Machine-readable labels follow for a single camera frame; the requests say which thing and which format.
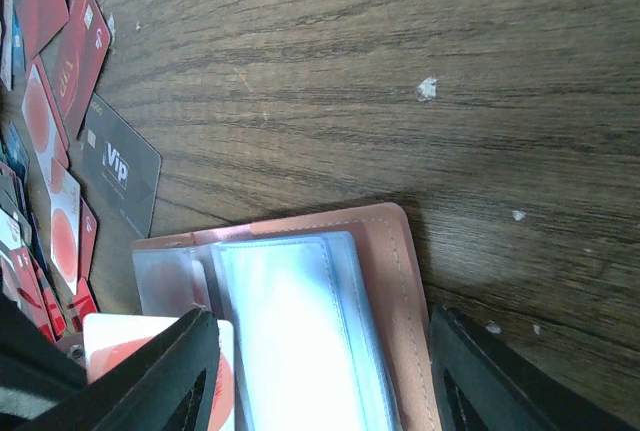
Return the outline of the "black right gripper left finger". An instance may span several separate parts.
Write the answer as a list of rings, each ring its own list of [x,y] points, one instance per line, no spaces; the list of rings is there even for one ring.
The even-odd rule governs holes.
[[[219,358],[216,319],[202,309],[186,313],[93,383],[32,331],[14,340],[14,427],[205,430]]]

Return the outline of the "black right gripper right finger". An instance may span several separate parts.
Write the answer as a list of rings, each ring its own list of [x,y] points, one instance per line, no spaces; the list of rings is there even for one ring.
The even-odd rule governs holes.
[[[632,430],[555,381],[456,308],[429,326],[431,369],[444,430]]]

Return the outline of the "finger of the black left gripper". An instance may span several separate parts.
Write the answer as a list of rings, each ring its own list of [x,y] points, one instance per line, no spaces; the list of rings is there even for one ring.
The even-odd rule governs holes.
[[[1,419],[30,421],[87,385],[86,371],[1,297]]]

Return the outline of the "white card red circles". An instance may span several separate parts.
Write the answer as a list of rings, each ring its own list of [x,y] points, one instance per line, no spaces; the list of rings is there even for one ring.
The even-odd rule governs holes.
[[[81,430],[232,430],[233,328],[208,311],[181,318],[94,313],[84,323]]]

